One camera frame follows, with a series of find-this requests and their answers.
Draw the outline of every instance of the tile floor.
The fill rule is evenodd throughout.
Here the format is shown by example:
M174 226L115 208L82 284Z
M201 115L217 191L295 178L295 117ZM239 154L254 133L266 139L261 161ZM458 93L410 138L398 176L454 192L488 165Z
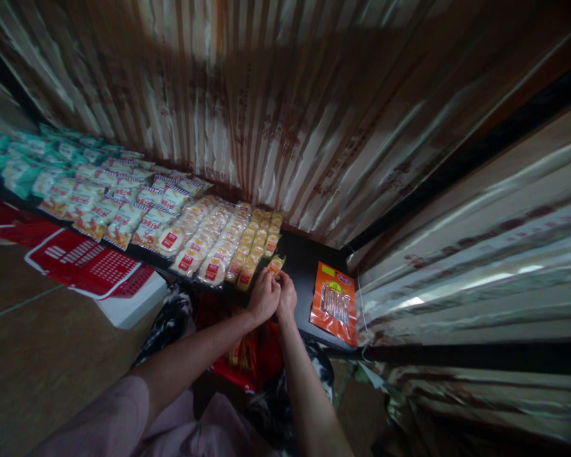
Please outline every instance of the tile floor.
M122 376L160 308L117 329L92 300L32 270L27 250L0 246L1 456L24 455ZM339 419L355 454L370 455L382 395L353 380L348 362L334 367Z

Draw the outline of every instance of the red plastic basket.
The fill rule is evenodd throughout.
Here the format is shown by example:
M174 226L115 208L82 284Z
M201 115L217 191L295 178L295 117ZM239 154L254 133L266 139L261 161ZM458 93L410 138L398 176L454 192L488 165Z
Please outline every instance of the red plastic basket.
M152 269L137 260L65 229L28 252L25 261L96 300L133 296L152 275Z
M0 200L0 238L33 248L59 227Z

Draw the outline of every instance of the pink sleeve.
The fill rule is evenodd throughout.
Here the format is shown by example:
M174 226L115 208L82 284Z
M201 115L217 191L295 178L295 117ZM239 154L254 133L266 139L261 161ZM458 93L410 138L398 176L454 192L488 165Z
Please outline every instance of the pink sleeve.
M128 376L35 448L31 456L130 456L148 419L148 387Z

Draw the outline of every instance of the person's left hand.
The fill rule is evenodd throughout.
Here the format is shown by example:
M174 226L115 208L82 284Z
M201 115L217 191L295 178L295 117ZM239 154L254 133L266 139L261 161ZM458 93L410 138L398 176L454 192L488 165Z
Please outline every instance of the person's left hand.
M247 311L254 316L256 325L267 321L277 309L281 297L281 286L275 281L273 272L263 268L252 290Z

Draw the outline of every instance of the orange snack package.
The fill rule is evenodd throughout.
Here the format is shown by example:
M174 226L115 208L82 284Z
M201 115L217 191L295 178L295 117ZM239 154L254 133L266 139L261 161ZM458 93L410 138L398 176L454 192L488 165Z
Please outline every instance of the orange snack package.
M355 283L350 276L319 262L309 321L357 347Z

